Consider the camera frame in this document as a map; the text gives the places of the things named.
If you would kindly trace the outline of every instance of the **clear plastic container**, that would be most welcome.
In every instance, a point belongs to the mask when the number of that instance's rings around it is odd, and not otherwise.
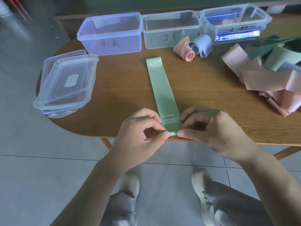
[[[243,4],[202,10],[200,20],[200,34],[219,44],[259,37],[272,18],[255,5]]]
[[[47,76],[49,75],[51,69],[53,68],[53,64],[55,63],[55,61],[57,61],[59,59],[67,58],[67,57],[86,55],[86,54],[87,54],[86,50],[78,50],[78,51],[73,51],[73,52],[53,56],[53,57],[46,59],[43,64],[40,89],[41,89],[43,83],[45,82]]]
[[[87,104],[95,82],[97,55],[80,55],[55,61],[33,106],[58,110]]]
[[[147,49],[174,47],[184,37],[198,36],[200,19],[192,10],[142,16],[142,32]]]
[[[141,51],[142,21],[139,12],[92,16],[77,32],[89,54],[111,55]]]

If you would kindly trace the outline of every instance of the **white shoe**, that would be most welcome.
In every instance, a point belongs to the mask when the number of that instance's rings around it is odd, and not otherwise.
[[[139,187],[139,178],[135,171],[127,171],[122,175],[119,190],[130,190],[133,196],[137,198]]]
[[[205,201],[205,184],[212,182],[212,178],[210,177],[207,170],[198,167],[195,168],[192,172],[191,182],[194,191],[197,193],[201,201],[202,220],[206,226],[213,226],[210,220],[209,211],[207,210],[206,201]]]

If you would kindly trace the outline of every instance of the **dark green resistance band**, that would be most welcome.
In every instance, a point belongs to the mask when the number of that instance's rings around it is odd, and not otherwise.
[[[172,136],[175,136],[182,127],[182,122],[179,121],[180,113],[166,77],[161,57],[147,59],[146,63],[162,125]]]

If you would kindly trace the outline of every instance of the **wooden table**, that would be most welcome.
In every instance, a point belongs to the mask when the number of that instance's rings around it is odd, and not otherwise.
[[[301,36],[301,16],[273,15],[273,21],[262,32],[262,37]],[[76,113],[50,119],[70,132],[100,137],[110,149],[107,138],[115,138],[122,121],[140,108],[157,110],[146,66],[146,59],[161,57],[179,112],[202,104],[222,109],[258,144],[291,145],[277,154],[281,159],[301,150],[300,110],[283,117],[257,91],[248,91],[236,75],[223,63],[221,56],[233,44],[214,45],[207,58],[196,56],[186,62],[172,48],[146,49],[141,52],[99,56],[96,81],[91,101]],[[84,49],[74,39],[55,55]],[[151,138],[156,132],[148,130]],[[169,140],[186,140],[177,136]]]

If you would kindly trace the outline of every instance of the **forearm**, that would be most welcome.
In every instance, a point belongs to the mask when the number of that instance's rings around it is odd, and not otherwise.
[[[115,168],[110,158],[96,163],[92,172],[65,209],[51,226],[99,226],[110,194],[122,172]]]
[[[250,161],[238,163],[253,182],[271,220],[275,225],[300,225],[301,187],[272,154],[261,148],[255,152]]]

